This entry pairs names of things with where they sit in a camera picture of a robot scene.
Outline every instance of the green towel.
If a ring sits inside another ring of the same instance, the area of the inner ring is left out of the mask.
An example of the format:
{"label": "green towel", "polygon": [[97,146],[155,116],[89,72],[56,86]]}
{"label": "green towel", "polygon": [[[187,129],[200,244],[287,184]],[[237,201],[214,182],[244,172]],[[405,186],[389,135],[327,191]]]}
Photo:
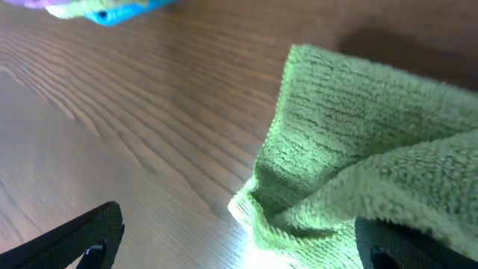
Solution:
{"label": "green towel", "polygon": [[229,211],[291,268],[362,268],[357,217],[478,259],[478,99],[457,87],[294,46],[252,178]]}

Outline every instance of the black object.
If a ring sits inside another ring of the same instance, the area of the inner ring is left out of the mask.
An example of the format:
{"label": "black object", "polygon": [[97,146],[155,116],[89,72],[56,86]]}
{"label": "black object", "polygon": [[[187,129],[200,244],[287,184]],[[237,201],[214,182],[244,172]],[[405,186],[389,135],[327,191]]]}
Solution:
{"label": "black object", "polygon": [[99,11],[97,13],[98,17],[102,18],[102,19],[107,19],[108,18],[108,12],[106,11]]}
{"label": "black object", "polygon": [[110,269],[125,226],[120,206],[107,202],[0,255],[0,269],[64,269],[83,254],[77,269]]}
{"label": "black object", "polygon": [[478,262],[404,226],[358,218],[356,238],[364,269],[478,268]]}

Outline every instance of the purple cloth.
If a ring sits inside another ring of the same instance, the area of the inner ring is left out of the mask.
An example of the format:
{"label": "purple cloth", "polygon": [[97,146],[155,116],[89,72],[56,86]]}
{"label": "purple cloth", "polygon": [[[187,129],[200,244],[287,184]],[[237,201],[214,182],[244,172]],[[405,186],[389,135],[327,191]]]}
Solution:
{"label": "purple cloth", "polygon": [[72,0],[5,0],[13,5],[20,5],[32,9],[43,9],[49,5],[68,4]]}

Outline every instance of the wood grain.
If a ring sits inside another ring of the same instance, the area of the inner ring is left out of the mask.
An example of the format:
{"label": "wood grain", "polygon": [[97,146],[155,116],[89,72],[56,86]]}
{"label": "wood grain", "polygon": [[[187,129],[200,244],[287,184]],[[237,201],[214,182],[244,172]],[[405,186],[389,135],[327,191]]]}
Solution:
{"label": "wood grain", "polygon": [[131,164],[0,74],[0,252],[116,200],[126,232],[116,268],[237,268],[234,223]]}
{"label": "wood grain", "polygon": [[[472,0],[184,0],[115,28],[0,4],[0,69],[150,173],[149,184],[224,223],[233,223],[226,204],[251,175],[293,43],[478,89]],[[26,237],[40,226],[28,223]]]}

